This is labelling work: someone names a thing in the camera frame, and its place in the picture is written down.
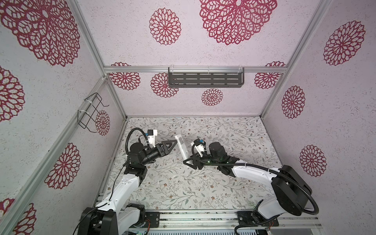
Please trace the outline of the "white remote control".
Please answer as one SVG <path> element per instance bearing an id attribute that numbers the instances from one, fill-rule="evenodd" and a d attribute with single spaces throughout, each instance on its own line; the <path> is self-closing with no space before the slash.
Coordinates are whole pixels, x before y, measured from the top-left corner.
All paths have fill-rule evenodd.
<path id="1" fill-rule="evenodd" d="M 178 147 L 179 147 L 179 150 L 181 152 L 183 160 L 187 160 L 190 157 L 190 154 L 189 154 L 189 151 L 188 151 L 188 148 L 187 148 L 187 145 L 186 145 L 184 138 L 182 137 L 181 134 L 175 135 L 174 138 L 177 141 L 177 144 L 178 144 Z"/>

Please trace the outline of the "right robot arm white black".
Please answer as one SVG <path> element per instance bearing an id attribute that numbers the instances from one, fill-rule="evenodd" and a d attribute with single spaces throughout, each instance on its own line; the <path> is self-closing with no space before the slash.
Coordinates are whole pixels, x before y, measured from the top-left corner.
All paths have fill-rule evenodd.
<path id="1" fill-rule="evenodd" d="M 255 181 L 271 186 L 274 195 L 260 201 L 254 209 L 256 221 L 274 219 L 281 214 L 289 213 L 301 216 L 303 213 L 317 215 L 319 207 L 312 197 L 312 190 L 300 175 L 290 166 L 267 168 L 247 163 L 227 154 L 225 148 L 214 142 L 209 146 L 203 140 L 192 143 L 191 150 L 181 147 L 183 163 L 193 169 L 204 166 L 215 166 L 222 174 Z"/>

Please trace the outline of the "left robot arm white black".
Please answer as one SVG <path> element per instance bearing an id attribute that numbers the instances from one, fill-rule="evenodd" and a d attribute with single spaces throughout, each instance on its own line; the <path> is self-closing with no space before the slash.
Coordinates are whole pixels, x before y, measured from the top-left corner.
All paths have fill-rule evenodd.
<path id="1" fill-rule="evenodd" d="M 162 141 L 154 147 L 132 144 L 122 179 L 110 195 L 95 207 L 84 210 L 73 234 L 122 235 L 131 226 L 143 226 L 146 221 L 144 205 L 131 203 L 124 211 L 121 209 L 146 178 L 147 164 L 168 155 L 177 144 L 177 140 Z"/>

